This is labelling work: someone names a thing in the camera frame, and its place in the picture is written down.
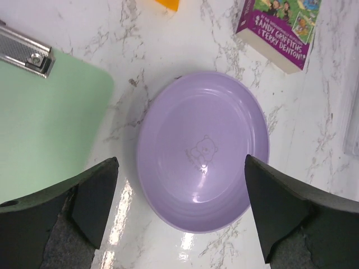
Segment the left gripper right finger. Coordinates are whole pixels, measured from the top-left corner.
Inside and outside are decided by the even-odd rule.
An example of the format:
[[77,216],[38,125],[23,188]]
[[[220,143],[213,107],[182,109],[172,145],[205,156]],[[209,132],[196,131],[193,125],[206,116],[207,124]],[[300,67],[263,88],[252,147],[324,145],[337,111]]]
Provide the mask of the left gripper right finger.
[[322,191],[247,155],[245,180],[271,268],[358,268],[358,202]]

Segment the purple plastic plate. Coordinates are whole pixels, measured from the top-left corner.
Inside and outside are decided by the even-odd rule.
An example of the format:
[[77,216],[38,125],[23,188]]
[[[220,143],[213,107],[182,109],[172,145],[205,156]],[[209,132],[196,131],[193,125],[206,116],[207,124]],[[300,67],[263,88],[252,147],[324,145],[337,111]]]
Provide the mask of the purple plastic plate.
[[269,131],[258,101],[237,79],[195,72],[153,101],[136,150],[139,182],[153,211],[187,233],[210,233],[250,206],[245,159],[268,162]]

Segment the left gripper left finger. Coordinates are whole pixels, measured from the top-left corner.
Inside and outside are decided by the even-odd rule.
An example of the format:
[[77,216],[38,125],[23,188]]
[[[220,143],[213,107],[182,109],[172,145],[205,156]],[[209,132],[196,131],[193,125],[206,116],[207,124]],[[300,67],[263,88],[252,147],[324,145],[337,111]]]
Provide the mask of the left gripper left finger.
[[118,177],[108,158],[81,174],[1,204],[1,268],[90,268]]

